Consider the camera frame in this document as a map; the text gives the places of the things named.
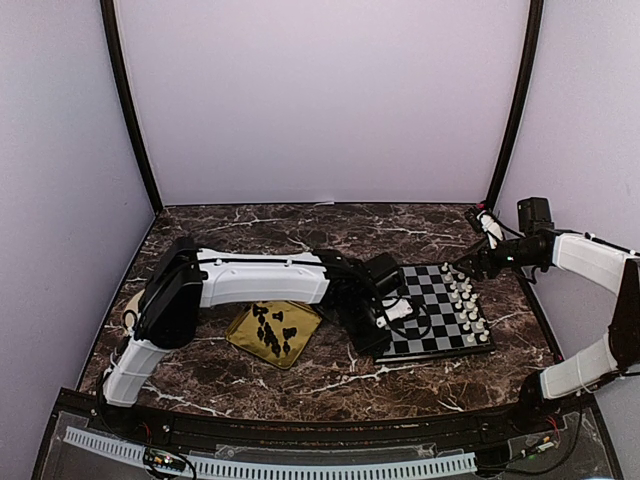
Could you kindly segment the gold square tray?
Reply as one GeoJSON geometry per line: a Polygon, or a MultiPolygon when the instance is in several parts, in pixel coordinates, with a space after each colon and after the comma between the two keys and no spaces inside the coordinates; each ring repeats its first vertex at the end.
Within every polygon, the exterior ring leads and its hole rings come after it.
{"type": "Polygon", "coordinates": [[[289,370],[321,322],[321,316],[306,304],[256,302],[233,320],[225,339],[278,369],[289,370]]]}

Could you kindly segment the black silver chess board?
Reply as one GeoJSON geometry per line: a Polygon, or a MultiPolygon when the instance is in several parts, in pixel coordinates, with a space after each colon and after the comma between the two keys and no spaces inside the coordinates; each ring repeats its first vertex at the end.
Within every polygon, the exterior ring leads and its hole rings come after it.
{"type": "Polygon", "coordinates": [[[433,360],[490,353],[495,342],[484,345],[465,345],[453,305],[447,295],[440,265],[404,265],[401,267],[404,284],[385,301],[406,299],[414,313],[393,321],[389,330],[391,340],[386,351],[375,359],[378,364],[405,361],[433,360]]]}

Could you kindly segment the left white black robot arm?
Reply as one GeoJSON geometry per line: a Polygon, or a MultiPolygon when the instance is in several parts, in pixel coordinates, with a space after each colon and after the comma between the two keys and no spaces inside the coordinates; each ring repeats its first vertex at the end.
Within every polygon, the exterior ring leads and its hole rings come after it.
{"type": "Polygon", "coordinates": [[[359,353],[375,356],[390,343],[396,320],[411,314],[390,293],[403,284],[394,260],[362,261],[337,250],[289,255],[234,254],[176,240],[123,314],[126,336],[99,377],[103,421],[120,436],[141,427],[132,407],[148,377],[169,353],[195,337],[201,310],[231,303],[287,301],[338,318],[359,353]]]}

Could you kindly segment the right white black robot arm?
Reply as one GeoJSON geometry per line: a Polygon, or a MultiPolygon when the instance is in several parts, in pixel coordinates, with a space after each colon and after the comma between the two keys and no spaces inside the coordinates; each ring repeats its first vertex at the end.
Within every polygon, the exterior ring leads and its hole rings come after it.
{"type": "Polygon", "coordinates": [[[506,270],[528,282],[548,271],[579,281],[567,302],[557,301],[551,310],[568,323],[555,333],[562,339],[576,333],[584,346],[528,375],[510,412],[511,426],[530,434],[570,398],[638,376],[639,254],[593,233],[555,226],[542,197],[519,201],[517,217],[517,228],[510,229],[489,206],[468,208],[465,218],[482,238],[453,266],[478,281],[506,270]]]}

